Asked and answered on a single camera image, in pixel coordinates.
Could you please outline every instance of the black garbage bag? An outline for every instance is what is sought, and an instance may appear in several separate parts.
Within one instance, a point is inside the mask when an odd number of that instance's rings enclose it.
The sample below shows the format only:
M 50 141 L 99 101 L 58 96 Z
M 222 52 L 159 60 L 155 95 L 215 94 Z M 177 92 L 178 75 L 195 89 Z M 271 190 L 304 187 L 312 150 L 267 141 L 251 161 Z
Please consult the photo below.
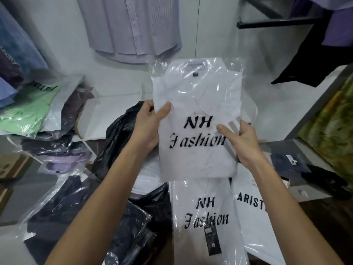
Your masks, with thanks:
M 106 142 L 102 151 L 92 164 L 91 172 L 101 181 L 107 175 L 113 162 L 119 156 L 121 150 L 129 141 L 135 127 L 136 115 L 141 109 L 143 101 L 127 109 L 124 115 L 117 118 L 106 132 Z
M 152 216 L 147 227 L 157 235 L 150 244 L 145 245 L 140 250 L 132 263 L 132 265 L 142 265 L 156 257 L 173 231 L 172 205 L 168 183 L 139 199 L 130 198 L 129 201 Z

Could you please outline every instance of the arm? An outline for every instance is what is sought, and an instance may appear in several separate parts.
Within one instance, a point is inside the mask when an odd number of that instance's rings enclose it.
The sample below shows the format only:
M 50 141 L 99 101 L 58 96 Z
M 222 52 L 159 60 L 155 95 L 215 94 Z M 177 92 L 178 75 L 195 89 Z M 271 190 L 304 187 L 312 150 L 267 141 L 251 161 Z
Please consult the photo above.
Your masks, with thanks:
M 171 105 L 167 103 L 157 113 L 150 112 L 151 106 L 152 100 L 144 103 L 130 141 L 56 244 L 45 265 L 103 263 L 142 162 L 157 145 L 159 121 L 169 113 Z
M 224 125 L 218 130 L 231 141 L 239 160 L 254 176 L 286 264 L 343 265 L 263 155 L 255 129 L 242 121 L 240 136 Z

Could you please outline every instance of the person's right hand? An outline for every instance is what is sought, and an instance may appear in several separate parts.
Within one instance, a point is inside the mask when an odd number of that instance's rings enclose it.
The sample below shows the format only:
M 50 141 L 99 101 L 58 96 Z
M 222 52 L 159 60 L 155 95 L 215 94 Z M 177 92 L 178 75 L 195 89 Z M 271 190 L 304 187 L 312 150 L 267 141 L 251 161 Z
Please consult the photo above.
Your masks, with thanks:
M 232 143 L 240 162 L 250 169 L 257 162 L 267 160 L 262 153 L 255 129 L 241 120 L 240 135 L 233 133 L 224 125 L 217 126 L 218 132 L 224 135 Z

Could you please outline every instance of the black metal bar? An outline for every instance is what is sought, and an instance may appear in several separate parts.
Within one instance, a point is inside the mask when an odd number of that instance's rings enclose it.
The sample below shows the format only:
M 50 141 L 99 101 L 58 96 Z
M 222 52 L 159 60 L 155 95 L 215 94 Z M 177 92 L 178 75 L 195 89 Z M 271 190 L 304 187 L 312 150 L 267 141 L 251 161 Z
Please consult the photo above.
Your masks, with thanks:
M 249 4 L 251 4 L 257 10 L 259 10 L 261 13 L 263 13 L 269 19 L 282 19 L 283 18 L 275 10 L 269 8 L 267 5 L 264 5 L 260 2 L 258 2 L 257 0 L 245 0 L 245 1 L 248 2 Z
M 321 17 L 297 17 L 294 19 L 279 19 L 267 20 L 262 22 L 242 22 L 239 21 L 236 26 L 238 29 L 254 29 L 254 28 L 268 28 L 268 27 L 281 27 L 281 26 L 294 26 L 294 25 L 307 25 L 314 24 L 320 20 Z

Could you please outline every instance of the packaged green shirt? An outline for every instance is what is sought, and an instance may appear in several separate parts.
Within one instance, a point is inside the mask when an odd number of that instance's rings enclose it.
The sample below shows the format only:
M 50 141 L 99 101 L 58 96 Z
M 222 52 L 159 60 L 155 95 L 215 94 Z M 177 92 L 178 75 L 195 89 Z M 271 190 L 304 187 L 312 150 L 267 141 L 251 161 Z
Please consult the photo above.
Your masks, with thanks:
M 15 96 L 15 102 L 0 109 L 0 130 L 20 136 L 34 137 L 50 110 L 58 93 L 58 85 L 31 82 Z

